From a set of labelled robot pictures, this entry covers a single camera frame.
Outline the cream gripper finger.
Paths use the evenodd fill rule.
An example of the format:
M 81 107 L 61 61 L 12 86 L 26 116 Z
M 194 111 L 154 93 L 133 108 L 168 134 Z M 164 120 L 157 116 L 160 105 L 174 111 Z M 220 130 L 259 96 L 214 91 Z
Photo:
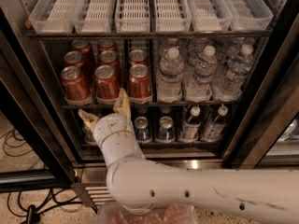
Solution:
M 86 128 L 92 132 L 94 130 L 97 122 L 99 121 L 99 118 L 97 116 L 95 116 L 94 114 L 88 113 L 82 109 L 80 109 L 78 111 L 78 115 L 83 120 L 83 123 L 86 126 Z
M 119 97 L 113 106 L 113 111 L 115 113 L 124 115 L 128 119 L 131 117 L 130 100 L 124 88 L 120 89 Z

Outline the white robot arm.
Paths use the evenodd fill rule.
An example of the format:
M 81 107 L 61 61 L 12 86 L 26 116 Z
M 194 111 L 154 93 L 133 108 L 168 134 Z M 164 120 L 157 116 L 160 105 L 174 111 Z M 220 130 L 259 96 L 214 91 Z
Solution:
M 114 112 L 78 112 L 100 148 L 113 199 L 134 214 L 158 203 L 186 203 L 274 224 L 299 224 L 298 170 L 187 170 L 145 158 L 129 98 L 121 91 Z

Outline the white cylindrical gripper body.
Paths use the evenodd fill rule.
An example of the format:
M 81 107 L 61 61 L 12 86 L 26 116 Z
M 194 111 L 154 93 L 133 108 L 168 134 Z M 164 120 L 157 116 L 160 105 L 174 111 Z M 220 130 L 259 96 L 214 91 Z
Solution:
M 100 118 L 93 129 L 93 139 L 107 168 L 128 156 L 145 158 L 136 140 L 133 123 L 124 115 L 111 113 Z

